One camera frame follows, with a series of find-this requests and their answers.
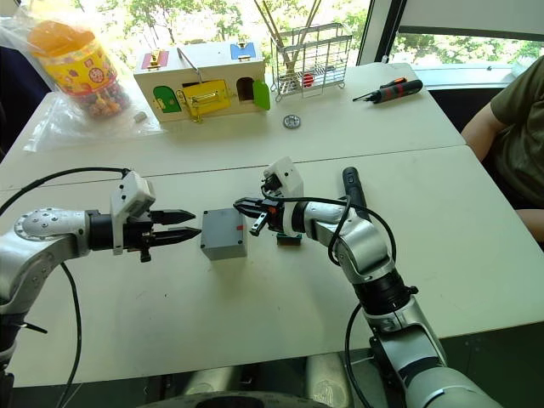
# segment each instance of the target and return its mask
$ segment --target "green door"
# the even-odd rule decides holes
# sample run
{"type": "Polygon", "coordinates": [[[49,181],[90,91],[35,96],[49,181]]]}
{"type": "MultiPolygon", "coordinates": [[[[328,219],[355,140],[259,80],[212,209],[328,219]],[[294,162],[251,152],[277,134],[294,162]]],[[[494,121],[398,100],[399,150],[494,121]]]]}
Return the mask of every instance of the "green door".
{"type": "Polygon", "coordinates": [[[270,110],[270,91],[264,81],[253,81],[253,103],[266,111],[270,110]]]}
{"type": "Polygon", "coordinates": [[[176,95],[169,87],[156,87],[153,89],[153,96],[155,97],[156,103],[161,107],[162,113],[181,112],[181,107],[176,99],[176,95]]]}

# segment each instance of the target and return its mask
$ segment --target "white table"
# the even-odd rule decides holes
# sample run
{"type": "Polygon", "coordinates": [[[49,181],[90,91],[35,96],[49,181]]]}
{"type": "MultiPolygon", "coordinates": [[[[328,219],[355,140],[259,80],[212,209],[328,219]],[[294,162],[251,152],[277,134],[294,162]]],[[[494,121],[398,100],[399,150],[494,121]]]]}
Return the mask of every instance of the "white table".
{"type": "MultiPolygon", "coordinates": [[[[544,256],[466,146],[302,163],[305,193],[337,197],[341,171],[359,169],[368,205],[395,233],[398,270],[440,337],[544,319],[544,256]]],[[[262,168],[151,177],[155,207],[198,215],[256,196],[262,168]]],[[[0,218],[1,231],[37,207],[107,212],[117,182],[44,187],[0,218]]],[[[1,201],[8,197],[0,195],[1,201]]],[[[77,382],[143,377],[331,352],[343,348],[356,304],[326,248],[303,238],[278,247],[269,231],[250,237],[247,258],[211,263],[194,239],[136,253],[70,261],[83,319],[77,382]]],[[[74,311],[60,270],[27,316],[44,336],[21,331],[9,369],[17,386],[65,382],[75,350],[74,311]]],[[[368,345],[361,321],[354,348],[368,345]]]]}
{"type": "MultiPolygon", "coordinates": [[[[32,129],[44,118],[46,98],[0,164],[0,190],[17,189],[60,170],[82,166],[133,167],[144,176],[264,166],[277,157],[295,162],[366,156],[406,150],[464,145],[431,95],[423,89],[382,105],[352,102],[397,77],[416,78],[407,64],[369,64],[348,69],[346,88],[301,99],[285,97],[268,112],[207,117],[202,124],[170,122],[163,135],[57,150],[23,151],[32,129]],[[283,117],[300,116],[297,130],[283,117]]],[[[78,174],[52,181],[112,179],[103,173],[78,174]]]]}

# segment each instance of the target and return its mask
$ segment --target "wire rack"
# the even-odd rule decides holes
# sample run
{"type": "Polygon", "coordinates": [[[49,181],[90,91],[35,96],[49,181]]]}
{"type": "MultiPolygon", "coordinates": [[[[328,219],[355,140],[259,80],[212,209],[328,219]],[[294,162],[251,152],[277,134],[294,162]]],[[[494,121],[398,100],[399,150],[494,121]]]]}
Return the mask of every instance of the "wire rack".
{"type": "Polygon", "coordinates": [[[341,23],[283,31],[279,41],[271,39],[275,100],[323,94],[332,85],[343,88],[351,39],[341,23]]]}

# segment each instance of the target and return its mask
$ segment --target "gray plastic box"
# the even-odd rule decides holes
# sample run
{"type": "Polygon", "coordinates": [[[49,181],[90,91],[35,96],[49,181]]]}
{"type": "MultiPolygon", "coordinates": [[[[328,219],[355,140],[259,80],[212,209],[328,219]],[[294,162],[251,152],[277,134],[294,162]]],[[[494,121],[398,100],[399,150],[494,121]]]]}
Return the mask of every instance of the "gray plastic box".
{"type": "Polygon", "coordinates": [[[247,255],[244,216],[234,208],[209,210],[202,214],[201,250],[211,260],[247,255]]]}

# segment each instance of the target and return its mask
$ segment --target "wooden toy house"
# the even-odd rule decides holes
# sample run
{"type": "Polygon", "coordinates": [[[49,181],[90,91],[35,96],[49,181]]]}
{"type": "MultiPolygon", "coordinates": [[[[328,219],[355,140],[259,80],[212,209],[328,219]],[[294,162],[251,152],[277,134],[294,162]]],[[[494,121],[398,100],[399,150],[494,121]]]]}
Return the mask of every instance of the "wooden toy house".
{"type": "Polygon", "coordinates": [[[256,42],[206,42],[140,57],[134,78],[159,122],[270,108],[256,42]]]}

